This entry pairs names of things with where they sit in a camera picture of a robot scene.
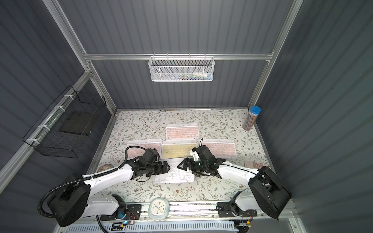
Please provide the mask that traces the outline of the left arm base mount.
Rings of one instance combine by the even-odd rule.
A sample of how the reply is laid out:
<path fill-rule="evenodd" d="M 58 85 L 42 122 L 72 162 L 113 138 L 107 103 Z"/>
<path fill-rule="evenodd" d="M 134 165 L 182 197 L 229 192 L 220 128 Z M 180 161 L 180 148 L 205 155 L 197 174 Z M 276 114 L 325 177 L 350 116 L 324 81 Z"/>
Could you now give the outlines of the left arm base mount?
<path fill-rule="evenodd" d="M 120 206 L 117 211 L 112 215 L 101 215 L 101 221 L 121 221 L 121 220 L 139 220 L 141 214 L 142 205 L 140 204 L 130 204 Z"/>

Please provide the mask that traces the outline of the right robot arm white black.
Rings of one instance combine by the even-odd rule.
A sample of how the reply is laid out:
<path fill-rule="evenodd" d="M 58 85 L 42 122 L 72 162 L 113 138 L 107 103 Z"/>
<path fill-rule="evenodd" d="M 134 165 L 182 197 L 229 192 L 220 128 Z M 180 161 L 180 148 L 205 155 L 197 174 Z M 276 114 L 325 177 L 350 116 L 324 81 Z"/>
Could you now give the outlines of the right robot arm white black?
<path fill-rule="evenodd" d="M 178 169 L 191 171 L 196 177 L 211 176 L 232 180 L 248 188 L 251 194 L 237 192 L 229 205 L 234 216 L 242 216 L 248 210 L 261 209 L 271 218 L 278 219 L 291 199 L 291 192 L 269 167 L 249 169 L 216 158 L 206 145 L 193 148 L 191 158 L 185 158 Z"/>

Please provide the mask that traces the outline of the white keyboard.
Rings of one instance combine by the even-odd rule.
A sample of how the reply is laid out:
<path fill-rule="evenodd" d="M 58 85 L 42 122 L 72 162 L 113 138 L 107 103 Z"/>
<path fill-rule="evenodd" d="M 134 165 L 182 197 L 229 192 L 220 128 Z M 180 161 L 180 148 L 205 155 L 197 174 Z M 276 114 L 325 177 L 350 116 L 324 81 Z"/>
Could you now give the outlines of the white keyboard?
<path fill-rule="evenodd" d="M 191 171 L 177 168 L 178 163 L 170 163 L 170 170 L 165 174 L 156 175 L 154 183 L 190 183 L 194 182 L 195 176 Z"/>

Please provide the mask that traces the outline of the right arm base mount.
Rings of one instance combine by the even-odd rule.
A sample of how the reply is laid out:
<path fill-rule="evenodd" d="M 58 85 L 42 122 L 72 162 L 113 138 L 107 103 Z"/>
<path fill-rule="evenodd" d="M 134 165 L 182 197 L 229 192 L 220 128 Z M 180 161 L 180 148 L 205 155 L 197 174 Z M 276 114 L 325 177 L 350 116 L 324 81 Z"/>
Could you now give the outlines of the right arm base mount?
<path fill-rule="evenodd" d="M 227 217 L 256 217 L 256 210 L 241 210 L 236 204 L 231 202 L 218 202 L 216 206 L 220 218 Z"/>

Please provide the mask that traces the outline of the pink keyboard front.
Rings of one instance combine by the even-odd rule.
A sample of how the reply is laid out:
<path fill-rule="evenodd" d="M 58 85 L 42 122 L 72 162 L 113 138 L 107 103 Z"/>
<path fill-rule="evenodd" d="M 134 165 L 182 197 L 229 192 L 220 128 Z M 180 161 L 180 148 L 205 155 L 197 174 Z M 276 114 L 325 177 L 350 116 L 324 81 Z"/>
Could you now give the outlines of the pink keyboard front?
<path fill-rule="evenodd" d="M 197 123 L 168 124 L 166 126 L 166 140 L 199 138 L 200 132 Z"/>

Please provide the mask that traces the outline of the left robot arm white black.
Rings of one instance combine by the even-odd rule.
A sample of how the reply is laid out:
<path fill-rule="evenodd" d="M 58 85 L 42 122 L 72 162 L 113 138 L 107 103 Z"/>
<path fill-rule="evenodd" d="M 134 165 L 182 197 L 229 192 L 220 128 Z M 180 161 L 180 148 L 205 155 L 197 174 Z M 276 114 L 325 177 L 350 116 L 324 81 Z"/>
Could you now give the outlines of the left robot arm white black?
<path fill-rule="evenodd" d="M 102 215 L 123 220 L 130 215 L 126 202 L 116 194 L 97 198 L 95 194 L 118 183 L 141 176 L 150 178 L 170 171 L 167 162 L 160 160 L 156 149 L 142 148 L 142 156 L 126 158 L 112 169 L 80 176 L 73 174 L 59 186 L 48 191 L 39 201 L 37 210 L 47 218 L 54 218 L 58 225 L 67 227 L 84 217 Z"/>

